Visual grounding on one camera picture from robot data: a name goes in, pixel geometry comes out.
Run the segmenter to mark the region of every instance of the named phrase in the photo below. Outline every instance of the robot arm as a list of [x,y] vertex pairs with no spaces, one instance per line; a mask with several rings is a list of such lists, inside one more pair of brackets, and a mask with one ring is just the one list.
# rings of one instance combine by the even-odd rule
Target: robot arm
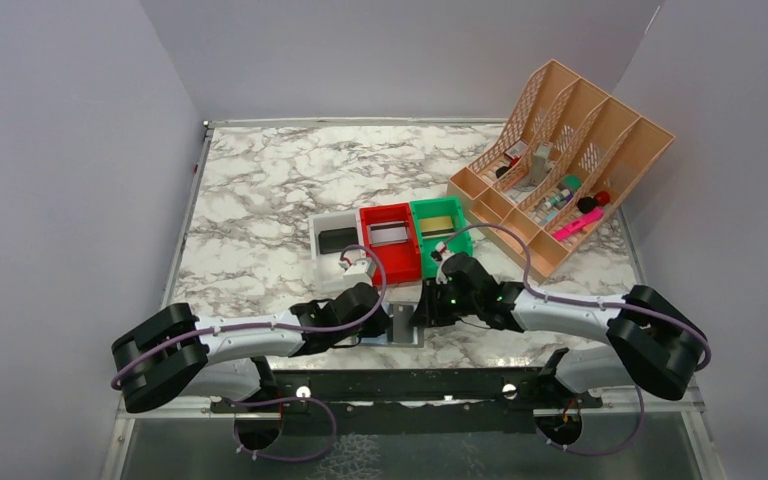
[[[560,303],[520,282],[496,282],[463,253],[448,257],[441,272],[447,283],[423,283],[413,326],[451,325],[476,315],[498,330],[554,331],[606,344],[555,352],[543,378],[560,398],[596,387],[637,384],[658,397],[678,400],[703,353],[702,344],[687,331],[698,329],[649,287],[636,286],[624,296],[565,296],[566,303]],[[132,413],[157,408],[181,394],[248,398],[259,377],[241,361],[311,355],[350,336],[380,336],[392,322],[380,305],[376,290],[365,283],[334,300],[314,300],[258,317],[196,317],[187,304],[170,305],[114,342],[120,372],[114,384],[121,387]],[[654,321],[625,305],[669,315],[687,328]],[[365,322],[344,328],[364,315]]]
[[[369,312],[362,324],[342,328]],[[197,317],[188,304],[177,303],[113,343],[120,372],[113,383],[121,388],[130,413],[152,410],[181,394],[245,398],[259,377],[253,378],[257,372],[244,360],[321,353],[351,336],[380,336],[390,325],[378,292],[365,283],[333,300],[313,300],[258,317]]]
[[573,393],[637,384],[660,398],[679,400],[704,352],[704,334],[647,286],[637,285],[626,295],[564,295],[561,302],[522,282],[496,282],[463,253],[446,258],[439,277],[446,283],[423,283],[414,326],[452,325],[476,315],[497,330],[552,331],[606,344],[560,354],[554,376]]

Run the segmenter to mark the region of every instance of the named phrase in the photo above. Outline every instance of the marble table surface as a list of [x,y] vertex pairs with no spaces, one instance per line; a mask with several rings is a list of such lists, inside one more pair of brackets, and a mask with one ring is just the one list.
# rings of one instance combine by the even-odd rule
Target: marble table surface
[[[448,178],[500,132],[498,124],[217,129],[174,301],[189,302],[197,315],[239,317],[317,298],[310,215],[444,196]],[[619,222],[606,223],[544,288],[604,295],[634,285]],[[473,241],[475,256],[491,274],[521,278],[521,269],[480,233]],[[386,299],[416,301],[419,286],[394,288]],[[359,346],[270,362],[274,368],[530,366],[542,365],[562,346],[588,343],[550,332],[518,334],[459,323],[427,329],[423,348]]]

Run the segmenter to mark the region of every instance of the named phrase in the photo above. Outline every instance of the white bin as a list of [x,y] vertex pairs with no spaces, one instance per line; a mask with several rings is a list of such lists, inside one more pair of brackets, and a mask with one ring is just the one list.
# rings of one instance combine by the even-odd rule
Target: white bin
[[[317,294],[335,293],[345,290],[343,286],[343,269],[338,263],[340,253],[319,253],[319,234],[328,230],[354,227],[357,229],[358,243],[363,245],[363,233],[360,228],[358,210],[320,213],[311,215],[308,219],[310,227],[310,258],[313,261],[313,280]],[[349,260],[365,257],[361,250],[346,253]]]

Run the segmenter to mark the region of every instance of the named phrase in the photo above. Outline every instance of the orange desk organizer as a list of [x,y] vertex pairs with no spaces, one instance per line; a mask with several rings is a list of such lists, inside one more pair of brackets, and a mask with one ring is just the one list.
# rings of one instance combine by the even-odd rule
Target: orange desk organizer
[[[470,222],[501,223],[517,232],[531,251],[531,276],[542,282],[611,217],[674,138],[551,60],[528,79],[496,143],[452,176],[447,192],[460,198]],[[505,151],[519,140],[527,145],[521,160],[496,178],[496,170],[510,163]],[[518,182],[528,174],[537,146],[547,141],[555,145],[550,155],[554,168],[523,199]],[[550,216],[542,200],[556,193],[558,183],[568,174],[581,179],[581,188]],[[581,216],[576,202],[600,191],[611,197],[602,220],[563,241],[556,240],[553,233]],[[513,239],[489,229],[484,233],[511,259],[525,265],[525,255]]]

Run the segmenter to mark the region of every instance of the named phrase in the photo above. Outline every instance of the white box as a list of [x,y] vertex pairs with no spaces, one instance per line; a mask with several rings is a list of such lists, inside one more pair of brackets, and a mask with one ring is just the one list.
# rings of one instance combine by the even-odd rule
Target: white box
[[375,275],[375,270],[375,263],[373,263],[371,258],[355,260],[343,273],[343,288],[349,289],[358,283],[372,286],[372,277]]
[[526,145],[522,140],[518,140],[517,143],[505,151],[505,156],[511,160],[518,160],[519,157],[522,156],[523,152],[525,152],[526,148],[528,148],[528,145]]
[[[327,230],[354,227],[358,234],[358,244],[363,243],[358,210],[318,213],[308,219],[310,230],[310,258],[313,263],[313,282],[317,294],[327,294],[345,290],[343,269],[339,265],[340,252],[322,255],[319,253],[319,234]],[[364,257],[361,250],[346,252],[346,258],[356,260]]]

